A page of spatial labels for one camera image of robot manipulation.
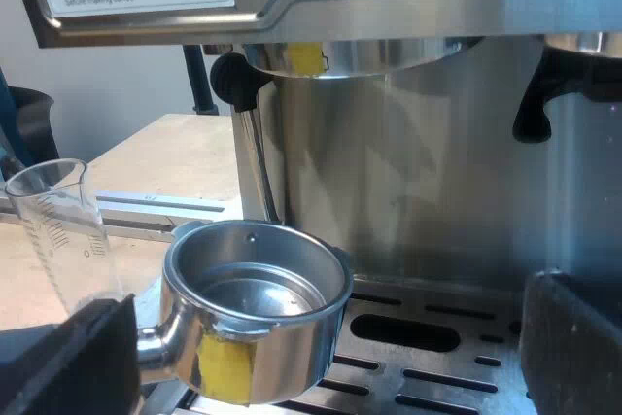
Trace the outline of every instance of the drip tray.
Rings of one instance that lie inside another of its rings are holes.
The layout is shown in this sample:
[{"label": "drip tray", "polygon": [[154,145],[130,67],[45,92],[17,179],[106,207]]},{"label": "drip tray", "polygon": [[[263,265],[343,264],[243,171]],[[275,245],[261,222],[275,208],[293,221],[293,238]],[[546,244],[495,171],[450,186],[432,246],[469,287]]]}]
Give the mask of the drip tray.
[{"label": "drip tray", "polygon": [[195,415],[536,415],[520,369],[519,299],[358,280],[328,376],[300,398]]}]

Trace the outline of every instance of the measuring cup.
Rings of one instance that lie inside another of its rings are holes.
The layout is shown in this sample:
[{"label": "measuring cup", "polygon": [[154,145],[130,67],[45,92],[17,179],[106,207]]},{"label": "measuring cup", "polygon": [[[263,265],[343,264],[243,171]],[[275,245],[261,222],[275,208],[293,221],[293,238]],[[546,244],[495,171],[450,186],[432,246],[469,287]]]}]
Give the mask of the measuring cup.
[{"label": "measuring cup", "polygon": [[29,167],[5,186],[68,314],[96,298],[122,298],[87,174],[85,162],[59,159]]}]

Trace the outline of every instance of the white wall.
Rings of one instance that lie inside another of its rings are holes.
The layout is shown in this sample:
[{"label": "white wall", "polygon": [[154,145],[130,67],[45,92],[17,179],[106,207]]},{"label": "white wall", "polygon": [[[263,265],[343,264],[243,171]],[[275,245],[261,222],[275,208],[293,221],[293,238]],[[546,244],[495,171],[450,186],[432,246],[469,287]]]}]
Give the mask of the white wall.
[{"label": "white wall", "polygon": [[194,104],[181,46],[40,50],[21,0],[0,0],[0,68],[9,85],[54,99],[62,157],[91,160],[164,114],[191,114]]}]

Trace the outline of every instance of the wooden table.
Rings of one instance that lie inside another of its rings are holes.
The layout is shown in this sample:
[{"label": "wooden table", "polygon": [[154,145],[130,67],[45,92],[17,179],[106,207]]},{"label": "wooden table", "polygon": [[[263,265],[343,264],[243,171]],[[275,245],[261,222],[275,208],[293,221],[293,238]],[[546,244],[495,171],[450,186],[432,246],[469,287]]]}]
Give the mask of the wooden table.
[{"label": "wooden table", "polygon": [[[94,160],[90,182],[113,190],[229,201],[240,190],[229,117],[167,115]],[[111,237],[126,293],[146,289],[168,244]],[[0,224],[0,330],[61,322],[61,307],[20,225]]]}]

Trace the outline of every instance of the black object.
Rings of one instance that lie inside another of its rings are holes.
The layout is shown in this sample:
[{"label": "black object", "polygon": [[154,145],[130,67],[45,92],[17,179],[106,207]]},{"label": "black object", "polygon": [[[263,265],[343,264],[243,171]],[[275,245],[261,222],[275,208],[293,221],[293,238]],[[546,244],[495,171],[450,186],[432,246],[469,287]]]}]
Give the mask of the black object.
[{"label": "black object", "polygon": [[214,62],[210,81],[216,95],[240,113],[257,107],[257,93],[272,76],[253,68],[244,55],[231,52]]},{"label": "black object", "polygon": [[133,297],[89,304],[0,368],[2,415],[127,415],[138,402]]},{"label": "black object", "polygon": [[56,329],[55,325],[11,329],[0,332],[0,373],[24,352]]},{"label": "black object", "polygon": [[581,284],[556,273],[531,279],[525,291],[521,360],[539,415],[620,413],[619,287]]},{"label": "black object", "polygon": [[58,159],[52,136],[50,110],[53,99],[43,92],[9,86],[17,108],[17,131],[35,163]]},{"label": "black object", "polygon": [[201,47],[184,46],[184,58],[186,59],[186,69],[194,96],[194,111],[199,116],[217,116],[219,114],[218,107],[212,99]]},{"label": "black object", "polygon": [[0,174],[4,180],[9,180],[11,177],[21,172],[26,168],[21,161],[15,157],[4,155],[0,157]]},{"label": "black object", "polygon": [[545,47],[514,122],[514,138],[543,143],[551,135],[544,113],[555,97],[578,92],[594,102],[622,99],[622,60]]}]

